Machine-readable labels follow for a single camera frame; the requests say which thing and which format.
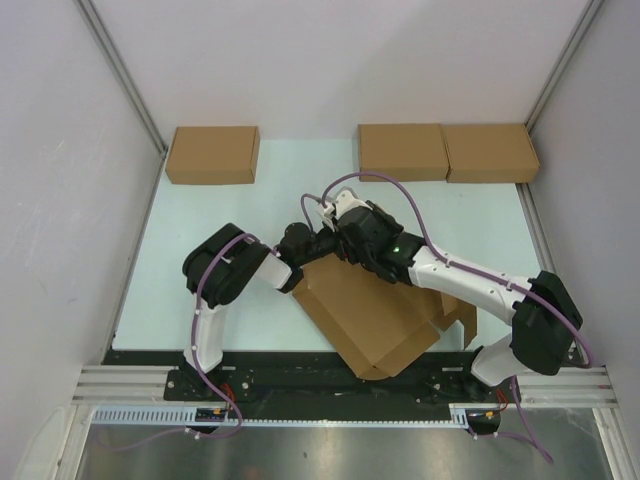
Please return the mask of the cardboard box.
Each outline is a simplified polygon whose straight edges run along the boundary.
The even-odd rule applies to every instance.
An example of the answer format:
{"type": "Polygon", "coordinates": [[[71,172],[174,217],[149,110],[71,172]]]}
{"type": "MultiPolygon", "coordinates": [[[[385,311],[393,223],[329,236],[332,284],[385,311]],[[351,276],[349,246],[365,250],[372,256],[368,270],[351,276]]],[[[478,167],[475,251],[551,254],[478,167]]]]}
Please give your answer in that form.
{"type": "Polygon", "coordinates": [[[360,124],[358,158],[361,172],[401,182],[444,181],[449,172],[439,124],[360,124]]]}
{"type": "Polygon", "coordinates": [[[524,124],[458,124],[442,127],[449,183],[528,183],[540,163],[524,124]]]}
{"type": "Polygon", "coordinates": [[[477,309],[437,290],[389,284],[334,256],[303,267],[292,295],[355,376],[395,377],[440,340],[463,326],[461,349],[477,335],[477,309]]]}
{"type": "Polygon", "coordinates": [[[165,172],[174,185],[243,185],[256,180],[257,126],[178,127],[165,172]]]}

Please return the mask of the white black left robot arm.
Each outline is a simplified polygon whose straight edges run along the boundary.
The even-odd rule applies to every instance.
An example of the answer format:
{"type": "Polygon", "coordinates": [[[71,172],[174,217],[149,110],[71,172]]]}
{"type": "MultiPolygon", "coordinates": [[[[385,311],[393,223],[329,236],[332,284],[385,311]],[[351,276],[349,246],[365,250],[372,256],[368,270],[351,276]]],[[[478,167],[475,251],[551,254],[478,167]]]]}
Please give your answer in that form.
{"type": "Polygon", "coordinates": [[[330,255],[343,258],[344,253],[330,228],[313,233],[300,222],[286,227],[275,248],[228,223],[194,249],[182,266],[186,287],[194,297],[194,319],[184,350],[192,367],[186,377],[187,389],[202,400],[219,392],[221,376],[214,368],[223,358],[227,309],[253,278],[288,294],[304,278],[305,265],[330,255]]]}

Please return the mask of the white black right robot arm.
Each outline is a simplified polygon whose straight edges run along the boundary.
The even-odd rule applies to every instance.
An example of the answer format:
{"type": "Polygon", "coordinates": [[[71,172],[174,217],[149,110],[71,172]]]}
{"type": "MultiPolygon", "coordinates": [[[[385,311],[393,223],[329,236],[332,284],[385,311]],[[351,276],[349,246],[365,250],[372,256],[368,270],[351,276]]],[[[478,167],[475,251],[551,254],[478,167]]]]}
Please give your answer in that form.
{"type": "Polygon", "coordinates": [[[582,341],[581,317],[562,281],[542,271],[512,277],[439,250],[427,233],[405,231],[371,201],[348,195],[322,207],[347,258],[389,282],[433,289],[494,315],[511,329],[481,348],[461,376],[463,393],[484,401],[503,380],[531,370],[558,373],[573,343],[582,341]]]}

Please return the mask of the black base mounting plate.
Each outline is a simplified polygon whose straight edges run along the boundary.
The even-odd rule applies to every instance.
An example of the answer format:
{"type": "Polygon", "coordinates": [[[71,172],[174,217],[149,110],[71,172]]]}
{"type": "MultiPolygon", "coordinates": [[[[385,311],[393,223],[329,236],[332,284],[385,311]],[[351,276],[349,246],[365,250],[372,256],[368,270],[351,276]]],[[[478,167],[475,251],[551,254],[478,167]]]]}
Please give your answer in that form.
{"type": "Polygon", "coordinates": [[[411,421],[443,419],[453,404],[473,409],[523,400],[523,379],[473,387],[470,352],[425,353],[383,380],[355,376],[335,352],[226,352],[200,378],[178,351],[109,350],[106,366],[166,367],[166,401],[206,402],[229,397],[251,420],[411,421]]]}

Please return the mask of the aluminium corner post left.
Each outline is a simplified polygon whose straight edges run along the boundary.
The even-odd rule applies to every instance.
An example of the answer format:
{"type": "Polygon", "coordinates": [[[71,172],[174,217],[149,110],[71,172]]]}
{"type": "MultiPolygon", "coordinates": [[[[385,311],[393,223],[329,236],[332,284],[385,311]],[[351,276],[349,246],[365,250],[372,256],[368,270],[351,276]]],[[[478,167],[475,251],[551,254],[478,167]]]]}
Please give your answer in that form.
{"type": "Polygon", "coordinates": [[[73,4],[78,9],[89,33],[94,38],[116,82],[119,84],[154,149],[161,157],[164,157],[168,149],[167,144],[95,2],[91,0],[74,0],[73,4]]]}

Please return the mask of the aluminium corner post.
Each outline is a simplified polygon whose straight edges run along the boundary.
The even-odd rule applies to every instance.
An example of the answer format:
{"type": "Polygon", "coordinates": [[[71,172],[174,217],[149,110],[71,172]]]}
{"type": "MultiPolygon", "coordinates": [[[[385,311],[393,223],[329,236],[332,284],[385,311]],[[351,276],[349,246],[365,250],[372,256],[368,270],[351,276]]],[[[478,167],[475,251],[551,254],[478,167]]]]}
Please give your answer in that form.
{"type": "Polygon", "coordinates": [[[167,144],[95,2],[91,0],[74,0],[73,4],[78,9],[89,33],[94,38],[116,82],[119,84],[154,149],[161,157],[164,157],[168,149],[167,144]]]}
{"type": "Polygon", "coordinates": [[[606,0],[589,0],[586,2],[586,5],[578,17],[567,42],[562,48],[529,112],[529,115],[526,118],[525,128],[529,134],[532,134],[535,131],[549,101],[561,83],[575,55],[607,4],[608,1],[606,0]]]}

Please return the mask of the aluminium corner post right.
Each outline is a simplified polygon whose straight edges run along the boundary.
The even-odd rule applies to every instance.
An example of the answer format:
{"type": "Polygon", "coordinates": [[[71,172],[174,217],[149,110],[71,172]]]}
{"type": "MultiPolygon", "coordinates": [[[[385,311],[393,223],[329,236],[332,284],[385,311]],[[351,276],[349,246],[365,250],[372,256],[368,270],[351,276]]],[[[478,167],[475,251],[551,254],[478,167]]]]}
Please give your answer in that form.
{"type": "Polygon", "coordinates": [[[529,134],[532,134],[535,131],[549,101],[561,83],[575,55],[607,4],[608,1],[606,0],[589,0],[586,2],[586,5],[578,17],[567,42],[562,48],[529,112],[529,115],[526,118],[525,128],[529,134]]]}

